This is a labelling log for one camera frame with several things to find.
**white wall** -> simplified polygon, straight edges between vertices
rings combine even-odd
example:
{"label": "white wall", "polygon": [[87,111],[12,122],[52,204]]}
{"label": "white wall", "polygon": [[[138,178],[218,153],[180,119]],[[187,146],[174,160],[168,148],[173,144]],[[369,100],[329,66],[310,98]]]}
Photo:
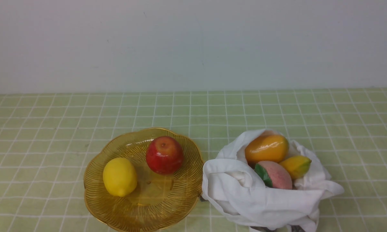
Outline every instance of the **white wall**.
{"label": "white wall", "polygon": [[387,86],[387,0],[0,0],[0,93]]}

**bowl rim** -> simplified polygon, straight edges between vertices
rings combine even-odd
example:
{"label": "bowl rim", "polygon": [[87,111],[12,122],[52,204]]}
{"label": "bowl rim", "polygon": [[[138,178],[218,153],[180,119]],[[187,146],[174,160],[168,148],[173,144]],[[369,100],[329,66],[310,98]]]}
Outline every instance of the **bowl rim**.
{"label": "bowl rim", "polygon": [[[117,230],[117,231],[119,231],[119,232],[127,232],[127,231],[124,231],[124,230],[121,230],[121,229],[119,229],[119,228],[116,228],[115,226],[112,226],[112,225],[110,225],[109,223],[106,223],[106,222],[104,222],[104,221],[98,219],[98,217],[96,217],[96,216],[93,214],[93,212],[89,209],[88,202],[86,201],[85,176],[86,176],[86,173],[88,172],[89,165],[93,162],[93,160],[96,159],[96,157],[98,157],[98,156],[102,153],[103,150],[105,150],[105,148],[108,147],[109,144],[112,143],[112,141],[114,141],[115,139],[117,139],[117,138],[119,138],[119,137],[121,137],[121,136],[123,136],[123,135],[135,134],[135,133],[139,133],[139,132],[142,132],[142,131],[148,131],[148,130],[152,130],[152,129],[160,129],[160,130],[163,130],[163,131],[170,132],[170,133],[172,133],[173,135],[181,136],[181,137],[184,137],[184,138],[188,139],[189,141],[191,141],[191,142],[193,143],[193,145],[195,145],[196,149],[198,150],[199,155],[200,155],[200,157],[201,157],[202,163],[205,163],[204,160],[203,160],[203,158],[202,158],[202,152],[201,152],[201,149],[199,149],[199,147],[198,147],[198,145],[195,143],[195,141],[193,141],[192,139],[190,139],[188,136],[181,135],[181,134],[177,134],[177,133],[175,133],[175,132],[173,132],[173,131],[171,131],[171,130],[169,130],[169,129],[166,129],[166,128],[161,128],[161,127],[150,127],[150,128],[145,128],[145,129],[138,130],[138,131],[132,131],[132,132],[124,133],[124,134],[121,134],[121,135],[116,136],[115,138],[112,138],[111,141],[109,141],[109,142],[102,148],[102,150],[101,150],[95,157],[93,157],[92,160],[89,161],[88,165],[86,166],[85,172],[84,172],[84,174],[83,174],[83,187],[85,188],[85,190],[84,190],[84,192],[83,192],[83,200],[85,201],[85,206],[86,206],[86,208],[88,209],[89,213],[90,213],[94,218],[96,218],[96,220],[100,221],[101,223],[104,223],[104,224],[108,225],[110,228],[115,229],[115,230]],[[199,200],[199,197],[200,197],[201,195],[202,195],[202,188],[201,188],[201,190],[198,192],[198,197],[196,198],[195,202],[192,204],[192,207],[188,210],[188,213],[187,213],[186,216],[188,216],[188,215],[191,213],[191,211],[195,208],[196,204],[198,204],[198,200]],[[179,221],[177,221],[177,222],[175,222],[175,223],[173,223],[173,224],[171,224],[171,225],[169,225],[169,226],[162,227],[162,228],[155,229],[155,230],[149,230],[149,231],[146,231],[146,232],[153,232],[153,231],[157,231],[157,230],[169,228],[169,227],[171,227],[171,226],[173,226],[173,225],[176,225],[176,224],[179,223],[180,221],[182,221],[184,218],[186,218],[186,216],[182,217]]]}

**green leaf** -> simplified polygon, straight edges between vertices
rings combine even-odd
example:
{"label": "green leaf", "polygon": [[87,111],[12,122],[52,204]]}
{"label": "green leaf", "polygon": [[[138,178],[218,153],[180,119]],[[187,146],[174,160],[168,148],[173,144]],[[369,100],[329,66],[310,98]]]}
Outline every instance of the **green leaf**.
{"label": "green leaf", "polygon": [[264,169],[264,167],[259,164],[256,164],[254,171],[258,174],[258,176],[260,176],[260,178],[262,179],[262,181],[264,181],[267,187],[272,188],[272,180],[270,179],[268,172],[266,169]]}

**green checkered tablecloth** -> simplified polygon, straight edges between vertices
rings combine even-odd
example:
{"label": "green checkered tablecloth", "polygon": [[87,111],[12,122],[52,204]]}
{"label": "green checkered tablecloth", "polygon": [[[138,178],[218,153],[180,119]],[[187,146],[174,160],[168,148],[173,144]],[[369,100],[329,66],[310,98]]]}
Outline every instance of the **green checkered tablecloth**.
{"label": "green checkered tablecloth", "polygon": [[[204,160],[246,130],[315,151],[345,193],[319,232],[387,232],[387,88],[0,95],[0,232],[108,232],[83,201],[88,162],[117,135],[188,135]],[[246,232],[200,202],[164,231]]]}

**small yellow fruit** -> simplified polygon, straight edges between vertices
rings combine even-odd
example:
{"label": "small yellow fruit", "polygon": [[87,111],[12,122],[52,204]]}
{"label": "small yellow fruit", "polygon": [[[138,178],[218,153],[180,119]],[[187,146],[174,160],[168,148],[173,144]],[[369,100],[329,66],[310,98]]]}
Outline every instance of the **small yellow fruit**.
{"label": "small yellow fruit", "polygon": [[311,160],[305,156],[290,157],[279,163],[291,175],[291,179],[303,177],[311,166]]}
{"label": "small yellow fruit", "polygon": [[128,159],[115,158],[103,169],[103,183],[108,193],[116,197],[124,197],[136,188],[136,170]]}

